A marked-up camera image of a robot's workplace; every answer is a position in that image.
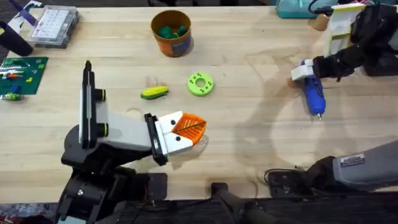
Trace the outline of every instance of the light blue container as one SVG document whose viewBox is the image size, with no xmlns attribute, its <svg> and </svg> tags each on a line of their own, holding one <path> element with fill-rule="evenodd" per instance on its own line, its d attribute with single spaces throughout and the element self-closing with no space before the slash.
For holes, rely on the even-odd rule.
<svg viewBox="0 0 398 224">
<path fill-rule="evenodd" d="M 323 6 L 334 6 L 338 0 L 318 0 L 311 9 L 316 10 Z M 276 11 L 283 19 L 288 18 L 315 18 L 317 15 L 308 11 L 308 5 L 312 0 L 277 0 Z"/>
</svg>

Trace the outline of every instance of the wood grain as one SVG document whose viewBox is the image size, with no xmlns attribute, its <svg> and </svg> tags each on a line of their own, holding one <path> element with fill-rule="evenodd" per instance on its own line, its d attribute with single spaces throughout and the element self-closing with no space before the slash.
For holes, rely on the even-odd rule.
<svg viewBox="0 0 398 224">
<path fill-rule="evenodd" d="M 78 122 L 85 60 L 117 113 L 142 119 L 147 112 L 181 110 L 207 120 L 206 136 L 193 151 L 163 167 L 151 158 L 127 165 L 166 172 L 169 199 L 205 198 L 215 181 L 229 183 L 240 197 L 268 197 L 266 169 L 308 167 L 397 138 L 398 77 L 357 72 L 341 83 L 325 80 L 323 121 L 308 115 L 303 93 L 286 82 L 302 59 L 321 53 L 324 37 L 307 20 L 279 19 L 273 7 L 179 9 L 190 16 L 194 39 L 184 57 L 162 55 L 152 37 L 150 20 L 164 8 L 80 8 L 66 50 L 35 50 L 32 56 L 50 57 L 37 95 L 0 102 L 0 203 L 58 200 L 71 173 L 60 158 L 63 139 Z M 21 34 L 29 30 L 25 25 Z M 214 79 L 206 97 L 187 90 L 195 72 Z M 156 83 L 167 84 L 170 94 L 140 99 Z"/>
</svg>

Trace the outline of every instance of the green donut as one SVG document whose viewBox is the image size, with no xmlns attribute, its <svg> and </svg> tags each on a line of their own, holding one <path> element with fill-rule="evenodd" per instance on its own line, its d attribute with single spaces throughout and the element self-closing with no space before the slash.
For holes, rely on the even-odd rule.
<svg viewBox="0 0 398 224">
<path fill-rule="evenodd" d="M 203 81 L 205 85 L 199 87 L 197 85 L 198 80 Z M 191 93 L 194 94 L 195 96 L 206 96 L 212 91 L 214 87 L 213 79 L 211 78 L 211 76 L 203 72 L 198 72 L 191 75 L 187 83 L 189 91 L 191 91 Z"/>
</svg>

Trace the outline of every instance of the clear plastic organizer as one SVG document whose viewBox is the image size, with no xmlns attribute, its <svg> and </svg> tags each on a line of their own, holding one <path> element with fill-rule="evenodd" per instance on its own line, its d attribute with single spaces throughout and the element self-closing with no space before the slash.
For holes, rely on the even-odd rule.
<svg viewBox="0 0 398 224">
<path fill-rule="evenodd" d="M 78 20 L 78 11 L 74 6 L 45 6 L 28 41 L 36 47 L 64 49 Z"/>
</svg>

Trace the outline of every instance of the orange gripper pad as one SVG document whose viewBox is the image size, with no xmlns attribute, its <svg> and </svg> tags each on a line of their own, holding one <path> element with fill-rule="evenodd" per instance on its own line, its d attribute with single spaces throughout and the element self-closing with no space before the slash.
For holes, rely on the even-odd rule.
<svg viewBox="0 0 398 224">
<path fill-rule="evenodd" d="M 194 114 L 184 113 L 172 132 L 191 139 L 193 145 L 199 142 L 206 129 L 206 121 Z"/>
</svg>

